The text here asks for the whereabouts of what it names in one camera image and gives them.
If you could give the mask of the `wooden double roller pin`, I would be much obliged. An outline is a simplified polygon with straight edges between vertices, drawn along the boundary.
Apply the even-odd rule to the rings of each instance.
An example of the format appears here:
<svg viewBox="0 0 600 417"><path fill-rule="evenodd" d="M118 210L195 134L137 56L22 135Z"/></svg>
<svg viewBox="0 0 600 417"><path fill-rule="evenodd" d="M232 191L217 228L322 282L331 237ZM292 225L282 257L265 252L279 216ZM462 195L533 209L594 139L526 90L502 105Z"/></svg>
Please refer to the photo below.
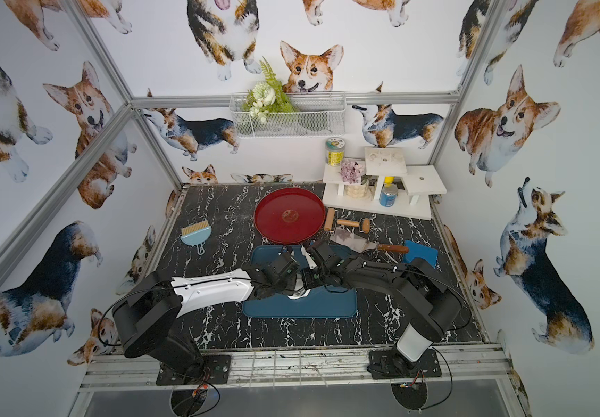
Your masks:
<svg viewBox="0 0 600 417"><path fill-rule="evenodd" d="M326 213L324 230L331 232L336 229L336 226L345 226L357 229L360 233L369 234L371 230L371 220L369 218L361 218L359 221L352 221L347 219L338 218L336 216L336 210L329 208Z"/></svg>

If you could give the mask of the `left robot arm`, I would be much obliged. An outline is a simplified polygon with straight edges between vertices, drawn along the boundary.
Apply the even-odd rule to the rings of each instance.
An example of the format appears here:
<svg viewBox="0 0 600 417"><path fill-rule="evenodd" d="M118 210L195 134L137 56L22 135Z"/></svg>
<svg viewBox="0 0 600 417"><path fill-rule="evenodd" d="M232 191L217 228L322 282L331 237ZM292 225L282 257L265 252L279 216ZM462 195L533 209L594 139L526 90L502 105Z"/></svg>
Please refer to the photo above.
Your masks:
<svg viewBox="0 0 600 417"><path fill-rule="evenodd" d="M282 251L272 262L212 276L171 277L154 271L112 306L112 319L126 358L148 355L176 373L196 375L205 361L196 344L173 328L178 318L217 304L306 291L299 264Z"/></svg>

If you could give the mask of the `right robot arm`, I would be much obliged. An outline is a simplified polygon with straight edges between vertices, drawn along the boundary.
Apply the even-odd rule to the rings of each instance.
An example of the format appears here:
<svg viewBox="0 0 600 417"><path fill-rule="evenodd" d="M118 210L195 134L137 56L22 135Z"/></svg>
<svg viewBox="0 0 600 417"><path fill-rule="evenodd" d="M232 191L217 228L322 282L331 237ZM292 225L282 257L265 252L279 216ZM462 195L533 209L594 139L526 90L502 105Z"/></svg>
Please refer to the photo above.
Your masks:
<svg viewBox="0 0 600 417"><path fill-rule="evenodd" d="M343 258L324 240L305 243L303 255L310 269L305 288L366 289L393 298L408 321L395 349L409 362L417 362L444 338L466 304L423 258L411 263L373 262L361 255Z"/></svg>

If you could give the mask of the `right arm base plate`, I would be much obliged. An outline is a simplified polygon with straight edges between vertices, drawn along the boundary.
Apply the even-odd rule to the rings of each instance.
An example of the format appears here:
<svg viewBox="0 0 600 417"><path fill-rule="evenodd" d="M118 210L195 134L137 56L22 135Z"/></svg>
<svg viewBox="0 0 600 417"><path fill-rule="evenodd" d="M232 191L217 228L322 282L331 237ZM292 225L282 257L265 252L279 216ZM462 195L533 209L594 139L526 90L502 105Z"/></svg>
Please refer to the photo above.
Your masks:
<svg viewBox="0 0 600 417"><path fill-rule="evenodd" d="M371 350L368 354L367 371L373 380L435 378L442 376L437 352L429 349L418 361L409 361L395 349Z"/></svg>

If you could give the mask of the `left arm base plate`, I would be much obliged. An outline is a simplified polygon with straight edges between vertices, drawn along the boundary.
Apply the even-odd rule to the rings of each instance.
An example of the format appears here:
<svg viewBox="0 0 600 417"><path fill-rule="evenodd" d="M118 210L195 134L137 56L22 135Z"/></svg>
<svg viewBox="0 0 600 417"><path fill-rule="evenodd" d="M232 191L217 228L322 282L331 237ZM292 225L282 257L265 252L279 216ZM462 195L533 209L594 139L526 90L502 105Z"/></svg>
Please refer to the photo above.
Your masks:
<svg viewBox="0 0 600 417"><path fill-rule="evenodd" d="M173 371L161 363L157 376L157 386L185 386L211 383L225 385L228 382L232 367L232 356L229 354L209 354L203 357L199 365L192 365L185 373Z"/></svg>

